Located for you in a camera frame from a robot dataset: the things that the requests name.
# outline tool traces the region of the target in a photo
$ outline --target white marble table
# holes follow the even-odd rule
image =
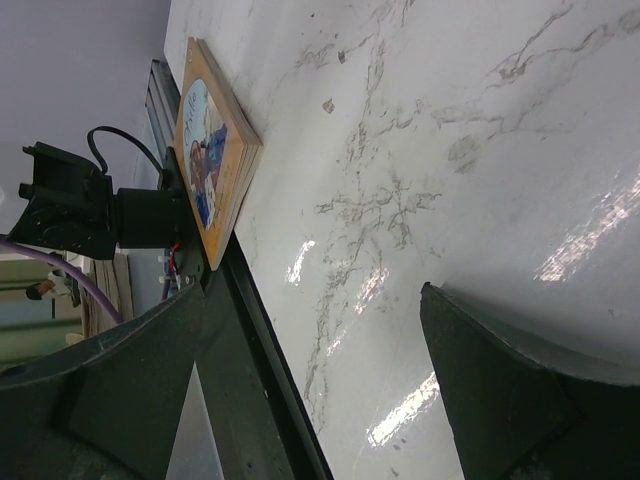
[[[462,478],[422,284],[640,363],[640,1],[174,0],[265,147],[236,233],[336,478]]]

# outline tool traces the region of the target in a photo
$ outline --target black cable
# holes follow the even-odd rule
[[[153,153],[151,153],[151,150],[149,150],[144,143],[142,143],[140,140],[138,140],[134,136],[129,135],[127,132],[120,130],[119,128],[109,127],[106,125],[96,127],[93,130],[90,130],[89,133],[87,133],[87,143],[89,144],[89,150],[91,150],[91,153],[93,153],[93,156],[96,157],[96,160],[100,164],[100,168],[102,168],[103,175],[105,175],[109,171],[109,166],[107,165],[107,162],[105,161],[102,154],[98,151],[98,147],[96,147],[96,142],[93,139],[93,134],[96,132],[113,133],[114,135],[118,135],[119,137],[122,137],[125,140],[129,140],[136,147],[138,147],[142,151],[142,153],[144,153],[145,157],[149,159],[149,161],[151,162],[151,165],[153,165],[153,168],[155,168],[158,171],[158,175],[160,175],[160,185],[162,185],[164,170],[162,169],[160,162],[158,162],[156,157],[153,156]]]

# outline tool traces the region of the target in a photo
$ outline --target white wall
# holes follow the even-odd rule
[[[150,63],[162,57],[170,0],[0,0],[0,140],[91,158],[86,132],[138,135]],[[116,186],[135,147],[98,138]]]

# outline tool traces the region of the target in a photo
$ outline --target illustration on book cover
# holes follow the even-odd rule
[[[205,230],[213,225],[216,185],[222,167],[227,126],[205,83],[197,79],[184,100],[184,159],[187,179]]]

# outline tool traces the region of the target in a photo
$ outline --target book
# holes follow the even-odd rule
[[[189,38],[174,148],[212,270],[220,265],[261,146],[206,42]]]

